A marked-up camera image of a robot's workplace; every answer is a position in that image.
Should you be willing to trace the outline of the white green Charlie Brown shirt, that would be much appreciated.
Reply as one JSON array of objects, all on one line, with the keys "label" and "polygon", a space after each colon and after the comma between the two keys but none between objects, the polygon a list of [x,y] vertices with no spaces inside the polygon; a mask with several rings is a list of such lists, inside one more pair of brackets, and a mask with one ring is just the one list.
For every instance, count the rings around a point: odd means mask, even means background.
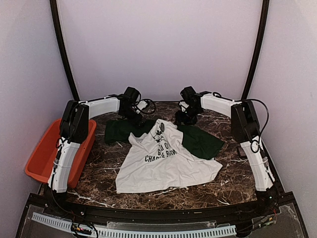
[{"label": "white green Charlie Brown shirt", "polygon": [[127,120],[109,120],[105,143],[115,142],[131,145],[115,180],[117,193],[200,185],[213,181],[222,168],[215,157],[224,141],[196,126],[158,119],[136,128]]}]

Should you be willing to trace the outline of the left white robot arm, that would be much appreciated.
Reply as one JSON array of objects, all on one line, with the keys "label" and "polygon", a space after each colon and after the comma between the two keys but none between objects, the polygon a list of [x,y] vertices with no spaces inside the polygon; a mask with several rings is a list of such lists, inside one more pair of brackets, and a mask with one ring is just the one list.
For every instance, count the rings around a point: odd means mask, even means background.
[{"label": "left white robot arm", "polygon": [[88,101],[68,101],[59,125],[57,153],[48,180],[51,191],[67,191],[70,170],[80,145],[88,137],[91,118],[118,112],[124,119],[141,125],[143,109],[148,107],[149,103],[148,99],[142,99],[141,93],[132,87],[128,87],[119,95],[112,94]]}]

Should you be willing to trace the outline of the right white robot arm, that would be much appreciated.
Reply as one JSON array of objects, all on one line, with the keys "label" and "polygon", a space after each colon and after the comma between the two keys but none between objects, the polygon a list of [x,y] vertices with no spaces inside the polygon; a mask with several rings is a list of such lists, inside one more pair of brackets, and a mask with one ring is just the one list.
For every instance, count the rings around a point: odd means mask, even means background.
[{"label": "right white robot arm", "polygon": [[231,135],[240,144],[251,166],[256,191],[267,192],[274,185],[275,178],[271,172],[267,155],[262,143],[262,132],[253,102],[258,99],[233,100],[217,92],[197,93],[193,87],[185,87],[178,102],[180,110],[175,114],[176,124],[194,125],[198,114],[211,110],[231,119]]}]

